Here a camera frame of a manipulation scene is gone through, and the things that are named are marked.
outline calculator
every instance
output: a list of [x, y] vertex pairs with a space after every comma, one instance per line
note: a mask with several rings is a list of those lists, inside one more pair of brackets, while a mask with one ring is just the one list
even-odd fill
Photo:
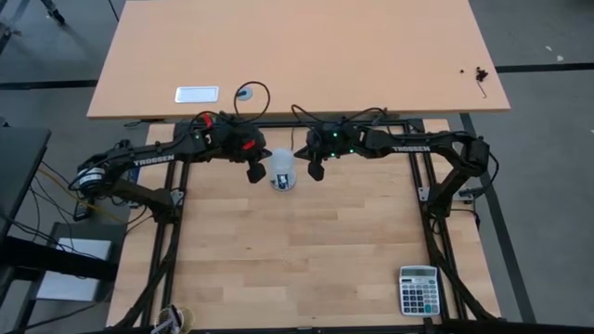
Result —
[[400, 308], [403, 315], [439, 315], [437, 268], [429, 265], [400, 268]]

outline calculator display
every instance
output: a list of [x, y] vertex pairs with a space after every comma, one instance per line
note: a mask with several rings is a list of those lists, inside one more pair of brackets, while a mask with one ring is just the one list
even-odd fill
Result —
[[434, 269], [402, 269], [402, 276], [434, 276]]

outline wooden table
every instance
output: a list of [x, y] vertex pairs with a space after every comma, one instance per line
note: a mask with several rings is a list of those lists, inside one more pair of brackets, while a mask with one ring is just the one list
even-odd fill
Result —
[[[510, 109], [468, 0], [157, 0], [126, 2], [87, 116], [231, 112], [252, 80], [272, 113]], [[218, 101], [176, 104], [179, 86], [218, 86]], [[264, 103], [254, 87], [240, 108]]]
[[[425, 125], [431, 132], [448, 129], [443, 120]], [[152, 125], [148, 142], [171, 140], [173, 128]], [[295, 143], [304, 143], [304, 130], [295, 130]], [[268, 148], [290, 146], [291, 129], [263, 132]], [[450, 166], [439, 156], [433, 161], [441, 180]], [[195, 328], [421, 323], [400, 314], [396, 293], [401, 266], [429, 262], [407, 155], [346, 156], [324, 166], [324, 181], [315, 182], [306, 161], [297, 160], [297, 184], [288, 193], [278, 193], [265, 180], [249, 184], [242, 164], [191, 166], [172, 302], [193, 311]], [[164, 164], [145, 167], [139, 182], [160, 187], [165, 174]], [[461, 279], [497, 315], [471, 213], [452, 212], [447, 221]], [[156, 227], [146, 222], [126, 238], [110, 325], [123, 317], [147, 281]], [[155, 296], [160, 305], [161, 290]], [[453, 302], [450, 312], [456, 314]]]

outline table leg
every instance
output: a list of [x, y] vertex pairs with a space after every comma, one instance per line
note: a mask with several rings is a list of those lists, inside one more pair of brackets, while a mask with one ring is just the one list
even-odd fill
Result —
[[56, 8], [56, 4], [54, 4], [52, 0], [41, 0], [41, 2], [44, 4], [45, 8], [47, 8], [47, 14], [54, 18], [59, 25], [66, 23], [66, 20], [59, 13], [58, 9]]

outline metal bracket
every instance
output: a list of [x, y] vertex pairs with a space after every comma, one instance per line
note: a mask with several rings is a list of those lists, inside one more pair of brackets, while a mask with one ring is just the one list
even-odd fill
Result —
[[186, 193], [184, 193], [183, 191], [176, 189], [176, 190], [172, 190], [171, 192], [171, 199], [174, 201], [175, 206], [179, 206], [181, 204], [184, 204], [184, 197], [186, 196]]
[[[422, 186], [417, 190], [419, 192], [420, 201], [427, 201], [427, 199], [429, 199], [429, 187], [428, 186]], [[453, 201], [473, 202], [474, 199], [472, 198], [472, 195], [460, 195], [460, 191], [462, 191], [462, 190], [466, 190], [466, 189], [461, 189], [461, 190], [457, 191], [456, 194], [454, 195], [454, 197], [452, 198], [452, 200]]]

